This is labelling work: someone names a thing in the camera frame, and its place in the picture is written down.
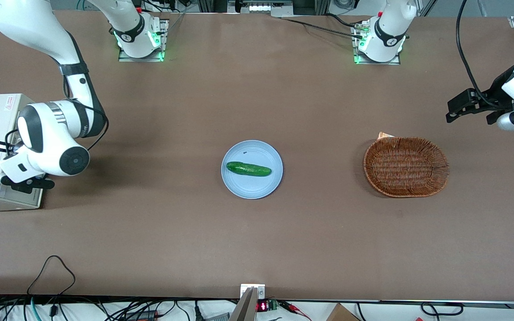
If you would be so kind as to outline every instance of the brown table surface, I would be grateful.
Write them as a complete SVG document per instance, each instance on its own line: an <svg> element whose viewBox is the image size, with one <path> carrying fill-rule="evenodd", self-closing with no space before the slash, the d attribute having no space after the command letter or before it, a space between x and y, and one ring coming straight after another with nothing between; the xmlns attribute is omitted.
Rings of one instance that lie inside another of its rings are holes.
<svg viewBox="0 0 514 321"><path fill-rule="evenodd" d="M447 101L470 86L454 19L416 18L401 66L359 66L347 37L231 14L185 16L163 63L118 63L99 12L57 16L111 128L43 209L0 213L0 293L23 293L58 254L77 275L70 294L235 297L255 282L287 298L514 301L514 132L485 114L445 122ZM514 29L504 18L461 25L487 89L514 64ZM0 93L61 99L61 80L51 59L0 34ZM361 163L379 131L439 145L447 187L376 193ZM220 175L227 150L250 139L284 162L258 201ZM53 262L34 291L68 280Z"/></svg>

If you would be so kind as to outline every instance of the wicker basket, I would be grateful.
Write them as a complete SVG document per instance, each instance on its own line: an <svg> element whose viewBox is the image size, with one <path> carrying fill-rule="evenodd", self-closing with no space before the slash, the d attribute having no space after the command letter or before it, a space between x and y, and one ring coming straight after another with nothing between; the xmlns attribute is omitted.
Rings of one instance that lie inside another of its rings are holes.
<svg viewBox="0 0 514 321"><path fill-rule="evenodd" d="M420 137L387 137L366 151L370 184L389 197L428 197L447 183L449 165L436 144Z"/></svg>

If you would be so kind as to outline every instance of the light blue plate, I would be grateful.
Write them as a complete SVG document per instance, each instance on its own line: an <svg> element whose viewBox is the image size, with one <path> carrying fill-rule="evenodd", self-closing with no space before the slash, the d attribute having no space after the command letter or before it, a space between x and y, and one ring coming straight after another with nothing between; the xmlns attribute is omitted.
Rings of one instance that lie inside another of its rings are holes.
<svg viewBox="0 0 514 321"><path fill-rule="evenodd" d="M266 177L239 175L228 170L229 162L242 162L269 167L271 174ZM283 161L279 153L269 144L260 140L246 140L233 146L222 162L222 178L227 189L246 199L258 199L272 193L283 177Z"/></svg>

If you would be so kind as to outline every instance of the robotic arm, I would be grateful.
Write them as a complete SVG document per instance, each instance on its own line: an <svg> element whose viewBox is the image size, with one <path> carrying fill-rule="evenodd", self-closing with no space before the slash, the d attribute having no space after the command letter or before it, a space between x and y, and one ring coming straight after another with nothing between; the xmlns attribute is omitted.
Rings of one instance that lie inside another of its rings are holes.
<svg viewBox="0 0 514 321"><path fill-rule="evenodd" d="M108 18L129 56L145 57L159 47L152 41L159 18L138 14L130 0L89 1ZM0 161L8 177L2 181L21 184L45 173L77 175L87 167L90 155L74 138L97 136L108 119L75 39L55 18L49 0L0 0L0 32L49 55L73 93L66 100L32 103L21 110L21 142Z"/></svg>
<svg viewBox="0 0 514 321"><path fill-rule="evenodd" d="M487 124L497 123L502 130L514 131L514 66L499 75L491 87L480 94L473 88L463 91L448 102L448 123L467 114L492 111Z"/></svg>
<svg viewBox="0 0 514 321"><path fill-rule="evenodd" d="M387 0L381 16L373 16L365 24L369 30L358 49L376 62L391 61L402 49L406 31L416 17L414 0Z"/></svg>

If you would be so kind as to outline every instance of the green cucumber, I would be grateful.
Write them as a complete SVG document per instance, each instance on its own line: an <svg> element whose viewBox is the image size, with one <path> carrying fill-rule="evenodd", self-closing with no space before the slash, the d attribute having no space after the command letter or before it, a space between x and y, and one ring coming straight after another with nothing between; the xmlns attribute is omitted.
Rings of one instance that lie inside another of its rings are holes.
<svg viewBox="0 0 514 321"><path fill-rule="evenodd" d="M228 170L239 175L265 177L271 174L271 169L268 167L241 162L229 162L226 164L226 167Z"/></svg>

